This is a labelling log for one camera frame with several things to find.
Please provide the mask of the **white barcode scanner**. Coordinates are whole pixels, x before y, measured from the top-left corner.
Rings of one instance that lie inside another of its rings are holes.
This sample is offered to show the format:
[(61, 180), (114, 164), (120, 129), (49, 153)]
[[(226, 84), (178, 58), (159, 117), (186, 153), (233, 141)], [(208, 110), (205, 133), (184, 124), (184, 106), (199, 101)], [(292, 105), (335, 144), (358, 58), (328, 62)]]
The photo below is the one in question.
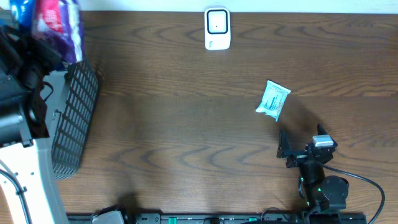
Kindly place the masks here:
[(227, 8), (212, 7), (204, 13), (205, 48), (226, 50), (231, 45), (231, 16)]

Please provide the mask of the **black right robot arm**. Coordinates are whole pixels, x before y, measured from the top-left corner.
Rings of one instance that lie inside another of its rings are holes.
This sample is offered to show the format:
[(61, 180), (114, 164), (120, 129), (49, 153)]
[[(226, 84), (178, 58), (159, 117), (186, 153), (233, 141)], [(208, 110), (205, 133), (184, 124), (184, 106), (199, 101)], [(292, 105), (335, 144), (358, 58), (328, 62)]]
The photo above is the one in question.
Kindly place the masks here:
[(303, 150), (293, 150), (285, 131), (279, 135), (277, 157), (286, 160), (286, 167), (298, 168), (300, 193), (316, 212), (332, 212), (346, 208), (349, 183), (336, 175), (326, 176), (324, 165), (333, 159), (338, 146), (322, 125), (317, 125), (318, 134)]

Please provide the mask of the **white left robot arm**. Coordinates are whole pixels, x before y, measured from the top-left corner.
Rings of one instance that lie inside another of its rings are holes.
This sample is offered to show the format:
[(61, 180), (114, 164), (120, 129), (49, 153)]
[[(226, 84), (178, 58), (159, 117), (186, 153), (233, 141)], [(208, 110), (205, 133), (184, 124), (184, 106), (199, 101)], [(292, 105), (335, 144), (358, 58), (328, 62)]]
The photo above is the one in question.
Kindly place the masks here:
[(14, 223), (68, 223), (40, 95), (60, 62), (44, 42), (1, 26), (1, 187)]

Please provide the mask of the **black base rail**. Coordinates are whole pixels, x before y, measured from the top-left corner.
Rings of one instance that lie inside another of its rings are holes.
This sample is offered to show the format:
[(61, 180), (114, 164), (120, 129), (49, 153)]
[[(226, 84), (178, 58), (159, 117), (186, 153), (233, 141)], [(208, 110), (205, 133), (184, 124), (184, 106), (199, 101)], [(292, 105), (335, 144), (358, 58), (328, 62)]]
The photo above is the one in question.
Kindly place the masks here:
[(238, 223), (302, 223), (288, 214), (267, 213), (265, 215), (160, 215), (138, 213), (120, 215), (117, 211), (101, 215), (68, 215), (70, 223), (135, 223), (135, 224), (238, 224)]

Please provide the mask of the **light green snack packet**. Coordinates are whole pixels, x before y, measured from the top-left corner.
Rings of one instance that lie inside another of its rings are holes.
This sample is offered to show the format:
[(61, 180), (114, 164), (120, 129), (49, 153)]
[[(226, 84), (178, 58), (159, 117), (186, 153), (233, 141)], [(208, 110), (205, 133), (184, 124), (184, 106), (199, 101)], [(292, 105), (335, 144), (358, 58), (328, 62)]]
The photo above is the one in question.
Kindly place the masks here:
[(255, 112), (264, 113), (278, 122), (284, 103), (290, 93), (291, 91), (288, 88), (268, 80), (262, 100)]

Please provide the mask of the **grey plastic mesh basket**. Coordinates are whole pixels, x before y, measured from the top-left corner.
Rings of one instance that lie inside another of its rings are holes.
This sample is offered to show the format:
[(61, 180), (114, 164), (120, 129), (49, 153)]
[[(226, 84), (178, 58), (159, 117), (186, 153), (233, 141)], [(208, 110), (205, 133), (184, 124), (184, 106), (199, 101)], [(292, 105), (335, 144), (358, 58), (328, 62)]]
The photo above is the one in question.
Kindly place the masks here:
[(46, 125), (56, 179), (73, 176), (80, 167), (99, 94), (99, 81), (88, 60), (45, 77), (40, 93), (47, 105)]

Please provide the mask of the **red purple snack bag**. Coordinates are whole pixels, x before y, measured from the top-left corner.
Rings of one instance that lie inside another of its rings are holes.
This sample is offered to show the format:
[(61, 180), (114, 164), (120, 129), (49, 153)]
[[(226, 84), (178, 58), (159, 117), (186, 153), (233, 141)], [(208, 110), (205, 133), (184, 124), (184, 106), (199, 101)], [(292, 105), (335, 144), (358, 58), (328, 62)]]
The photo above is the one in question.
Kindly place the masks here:
[(62, 56), (56, 70), (83, 60), (83, 23), (76, 0), (10, 0), (13, 21), (23, 34), (44, 40)]

